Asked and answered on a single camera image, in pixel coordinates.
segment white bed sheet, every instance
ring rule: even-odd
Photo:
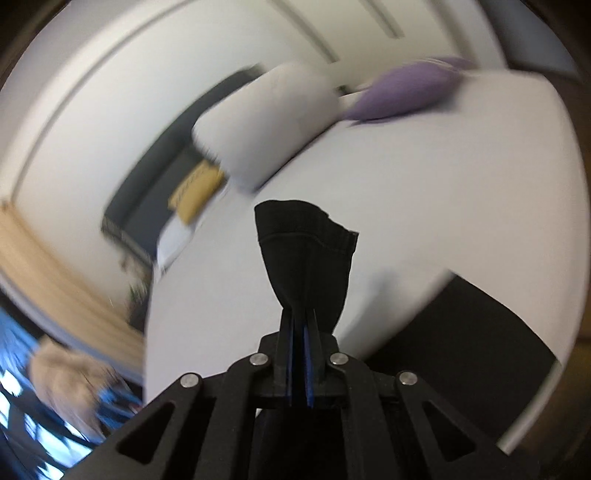
[[[589,207],[568,113],[543,77],[471,73],[447,102],[383,124],[340,122],[255,197],[230,188],[152,293],[145,386],[224,371],[276,331],[281,308],[254,206],[301,199],[360,232],[336,336],[363,355],[454,271],[509,307],[564,365],[587,293]],[[500,445],[510,451],[561,371]]]

